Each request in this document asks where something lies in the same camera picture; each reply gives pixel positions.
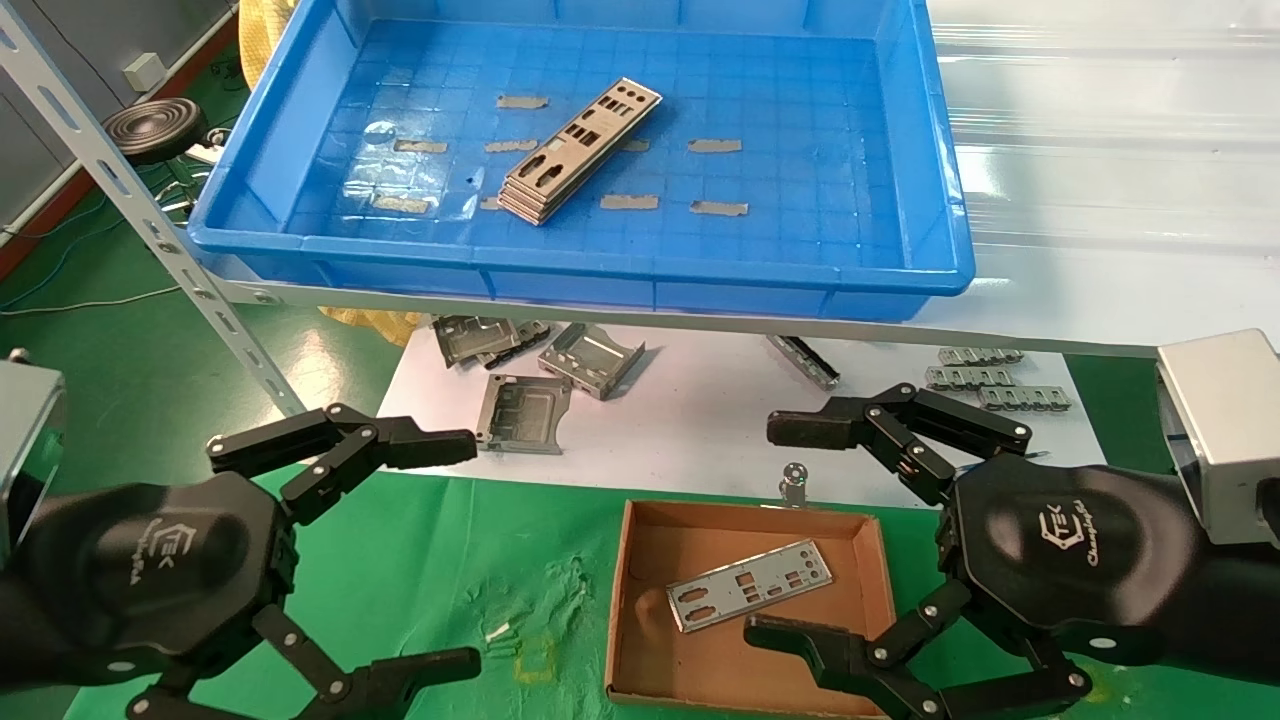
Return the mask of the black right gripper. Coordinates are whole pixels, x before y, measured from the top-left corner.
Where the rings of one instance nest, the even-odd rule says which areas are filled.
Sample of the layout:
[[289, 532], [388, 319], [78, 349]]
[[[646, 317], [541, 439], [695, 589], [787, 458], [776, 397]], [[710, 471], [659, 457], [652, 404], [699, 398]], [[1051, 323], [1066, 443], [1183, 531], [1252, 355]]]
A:
[[[746, 618], [748, 644], [799, 656], [822, 689], [891, 719], [1043, 717], [1093, 688], [1061, 650], [1277, 684], [1277, 550], [1211, 542], [1171, 477], [1028, 462], [1028, 427], [909, 383], [773, 411], [765, 434], [782, 447], [864, 448], [923, 503], [948, 502], [947, 569], [972, 587], [947, 580], [874, 639]], [[924, 438], [991, 460], [957, 478]], [[915, 676], [911, 660], [960, 619], [1029, 670], [941, 689]]]

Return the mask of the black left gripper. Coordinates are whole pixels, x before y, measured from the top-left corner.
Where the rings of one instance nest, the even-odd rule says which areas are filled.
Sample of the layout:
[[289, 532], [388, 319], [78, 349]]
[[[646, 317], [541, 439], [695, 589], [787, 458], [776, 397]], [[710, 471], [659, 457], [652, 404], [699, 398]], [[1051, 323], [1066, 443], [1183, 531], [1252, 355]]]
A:
[[[403, 719], [420, 691], [479, 676], [474, 647], [346, 673], [282, 609], [298, 562], [291, 521], [314, 523], [381, 468], [475, 459], [471, 430], [422, 430], [411, 416], [333, 404], [210, 439], [206, 454], [225, 473], [63, 495], [36, 509], [3, 569], [4, 691], [164, 673], [125, 717], [246, 719], [189, 693], [261, 641], [314, 689], [297, 719]], [[280, 505], [248, 480], [306, 459]]]

